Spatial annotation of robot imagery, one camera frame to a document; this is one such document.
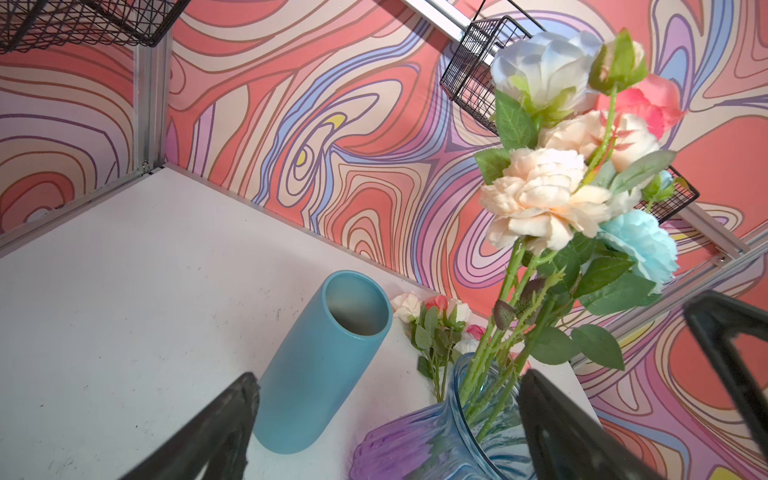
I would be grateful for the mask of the teal peony flower stem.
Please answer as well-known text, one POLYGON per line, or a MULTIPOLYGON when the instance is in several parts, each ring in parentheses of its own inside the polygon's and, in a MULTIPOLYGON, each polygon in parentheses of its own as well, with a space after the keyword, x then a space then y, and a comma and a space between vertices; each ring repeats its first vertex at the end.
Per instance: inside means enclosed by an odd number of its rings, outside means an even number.
POLYGON ((677 193, 678 177, 663 170, 640 189, 642 209, 630 209, 602 224, 597 236, 582 234, 554 258, 539 265, 535 279, 546 296, 523 352, 547 365, 582 354, 610 370, 626 368, 618 340, 605 328, 558 322, 579 304, 584 313, 610 316, 654 304, 677 264, 677 246, 651 210, 677 193))

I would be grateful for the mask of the white blue rose stem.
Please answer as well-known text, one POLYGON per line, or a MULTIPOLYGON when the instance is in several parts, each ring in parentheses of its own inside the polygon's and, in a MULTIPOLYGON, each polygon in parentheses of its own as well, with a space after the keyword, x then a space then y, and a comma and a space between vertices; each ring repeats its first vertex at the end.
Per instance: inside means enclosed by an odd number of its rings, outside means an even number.
POLYGON ((536 147, 542 131, 594 107, 597 92, 589 86, 589 76, 602 46, 589 32, 540 32, 495 54, 491 119, 501 146, 474 155, 486 185, 502 176, 513 151, 536 147))

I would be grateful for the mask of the purple blue glass vase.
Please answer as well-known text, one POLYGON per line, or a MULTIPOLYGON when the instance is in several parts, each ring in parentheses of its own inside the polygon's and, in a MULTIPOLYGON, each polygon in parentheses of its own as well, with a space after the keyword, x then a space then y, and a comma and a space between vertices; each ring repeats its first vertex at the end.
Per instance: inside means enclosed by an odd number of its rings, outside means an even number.
POLYGON ((350 479, 535 479, 519 413, 519 388, 498 389, 493 366, 481 388, 496 395, 472 421, 459 390, 472 356, 450 372, 446 399, 370 431, 356 447, 350 479))

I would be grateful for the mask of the small white pink rose spray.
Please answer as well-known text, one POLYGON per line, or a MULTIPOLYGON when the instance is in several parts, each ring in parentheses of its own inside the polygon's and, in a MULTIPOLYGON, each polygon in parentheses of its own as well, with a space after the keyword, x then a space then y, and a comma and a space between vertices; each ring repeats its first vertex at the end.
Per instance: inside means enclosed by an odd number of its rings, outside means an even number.
POLYGON ((417 371, 430 382, 435 401, 443 402, 453 365, 479 346, 467 323, 469 306, 444 295, 420 299, 415 293, 393 297, 390 306, 418 352, 417 371))

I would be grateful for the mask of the cream pink rose stem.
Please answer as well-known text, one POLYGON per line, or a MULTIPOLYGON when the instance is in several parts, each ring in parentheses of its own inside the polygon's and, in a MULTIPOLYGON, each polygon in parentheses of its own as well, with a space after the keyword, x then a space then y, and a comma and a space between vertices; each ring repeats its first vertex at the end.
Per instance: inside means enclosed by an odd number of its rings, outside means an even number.
POLYGON ((630 209, 642 209, 638 191, 658 173, 668 171, 674 159, 673 152, 660 147, 647 123, 629 113, 611 118, 605 111, 591 111, 542 131, 535 148, 520 149, 543 148, 573 150, 583 156, 586 184, 612 194, 610 218, 604 223, 630 209))

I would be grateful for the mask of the peach peony flower stem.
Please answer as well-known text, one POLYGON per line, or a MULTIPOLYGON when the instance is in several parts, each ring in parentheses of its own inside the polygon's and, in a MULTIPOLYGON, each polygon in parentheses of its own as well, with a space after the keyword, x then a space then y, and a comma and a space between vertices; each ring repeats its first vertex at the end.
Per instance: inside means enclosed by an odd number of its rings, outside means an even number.
POLYGON ((486 332, 463 378, 459 399, 471 422, 498 416, 512 401, 528 359, 557 365, 587 351, 585 341, 557 323, 583 297, 606 283, 597 255, 599 226, 609 220, 612 197, 585 182, 588 168, 573 150, 517 149, 496 163, 480 203, 493 220, 488 241, 511 256, 486 332))

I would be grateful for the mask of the teal ceramic cylinder vase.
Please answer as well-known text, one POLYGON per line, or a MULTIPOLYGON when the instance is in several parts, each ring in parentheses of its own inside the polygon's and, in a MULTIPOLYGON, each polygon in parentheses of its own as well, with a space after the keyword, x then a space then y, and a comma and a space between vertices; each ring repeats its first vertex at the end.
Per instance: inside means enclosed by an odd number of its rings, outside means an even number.
POLYGON ((311 446, 363 376, 392 320, 374 280, 351 270, 329 275, 259 380, 254 434, 261 445, 277 454, 311 446))

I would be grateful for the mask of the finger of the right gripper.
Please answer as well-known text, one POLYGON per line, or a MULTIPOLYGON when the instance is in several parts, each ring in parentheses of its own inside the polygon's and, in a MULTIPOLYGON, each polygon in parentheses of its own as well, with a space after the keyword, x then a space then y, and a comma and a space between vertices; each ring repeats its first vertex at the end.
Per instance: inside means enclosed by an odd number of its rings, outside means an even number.
POLYGON ((767 312, 714 290, 683 304, 683 316, 752 439, 767 454, 767 398, 734 345, 740 335, 767 339, 767 312))

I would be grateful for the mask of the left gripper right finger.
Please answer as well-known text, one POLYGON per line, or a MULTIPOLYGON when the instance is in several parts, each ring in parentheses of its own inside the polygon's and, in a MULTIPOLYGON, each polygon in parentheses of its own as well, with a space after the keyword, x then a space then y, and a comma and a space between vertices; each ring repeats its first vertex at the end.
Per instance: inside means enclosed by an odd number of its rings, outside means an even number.
POLYGON ((537 370, 523 377, 518 405, 539 479, 658 479, 537 370))

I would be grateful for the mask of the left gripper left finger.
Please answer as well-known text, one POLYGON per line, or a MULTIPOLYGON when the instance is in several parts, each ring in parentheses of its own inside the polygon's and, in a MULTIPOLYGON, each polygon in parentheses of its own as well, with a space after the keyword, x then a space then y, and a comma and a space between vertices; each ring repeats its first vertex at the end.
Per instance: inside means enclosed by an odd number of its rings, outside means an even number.
POLYGON ((240 375, 125 479, 242 479, 259 408, 257 378, 240 375))

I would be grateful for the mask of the pink rosebud spray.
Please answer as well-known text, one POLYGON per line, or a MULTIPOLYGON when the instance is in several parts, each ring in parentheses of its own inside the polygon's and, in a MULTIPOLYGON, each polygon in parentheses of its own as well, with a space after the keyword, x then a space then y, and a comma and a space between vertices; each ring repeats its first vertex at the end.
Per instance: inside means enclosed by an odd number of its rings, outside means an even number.
POLYGON ((611 118, 624 113, 636 115, 647 123, 664 149, 664 134, 683 116, 677 88, 648 71, 644 48, 629 32, 622 31, 612 41, 602 42, 589 76, 597 100, 585 113, 605 111, 611 118))

